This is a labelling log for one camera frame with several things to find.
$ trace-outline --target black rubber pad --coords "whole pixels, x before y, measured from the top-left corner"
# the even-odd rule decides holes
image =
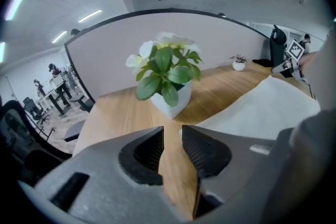
[[[162,176],[157,172],[163,150],[163,127],[158,127],[124,146],[119,153],[119,163],[135,182],[162,185]]]
[[[50,201],[66,212],[89,177],[89,175],[84,173],[74,173]]]
[[[231,160],[230,148],[219,140],[182,125],[182,142],[190,161],[201,178],[218,175]]]

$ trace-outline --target wooden tabletop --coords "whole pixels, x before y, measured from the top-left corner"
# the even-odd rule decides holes
[[[166,195],[187,218],[192,218],[196,194],[196,171],[182,149],[179,135],[182,124],[196,125],[224,110],[270,75],[270,69],[249,63],[244,71],[231,66],[202,72],[201,81],[193,81],[188,106],[169,120],[150,100],[136,99],[136,88],[100,97],[92,108],[79,135],[74,154],[84,148],[117,136],[154,126],[164,126],[164,152],[159,173]],[[309,88],[295,79],[284,79],[309,94]]]

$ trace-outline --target small white pot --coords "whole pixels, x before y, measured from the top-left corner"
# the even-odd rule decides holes
[[[245,68],[245,63],[244,62],[232,62],[232,67],[236,71],[242,71]]]
[[[175,118],[189,103],[191,96],[191,81],[187,82],[183,88],[178,90],[178,104],[177,106],[169,106],[164,101],[162,95],[156,93],[151,97],[151,101],[163,112],[169,119]]]

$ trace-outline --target white square pot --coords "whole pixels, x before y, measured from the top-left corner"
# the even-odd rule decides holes
[[[177,106],[169,106],[164,101],[162,95],[156,93],[151,97],[151,101],[163,112],[169,119],[175,118],[189,103],[191,96],[191,81],[187,82],[183,88],[178,90],[178,104]]]

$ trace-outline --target floor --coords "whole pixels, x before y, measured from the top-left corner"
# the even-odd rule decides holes
[[[56,108],[48,110],[47,114],[49,115],[48,118],[50,120],[43,123],[43,132],[48,135],[50,130],[53,128],[55,131],[51,133],[48,139],[48,143],[61,151],[72,154],[74,152],[77,140],[65,142],[64,136],[71,126],[73,126],[77,122],[85,120],[88,117],[89,113],[80,110],[80,105],[77,102],[69,103],[71,107],[68,112],[63,116],[59,116],[59,112]],[[58,104],[61,108],[64,107],[62,101],[59,101]]]

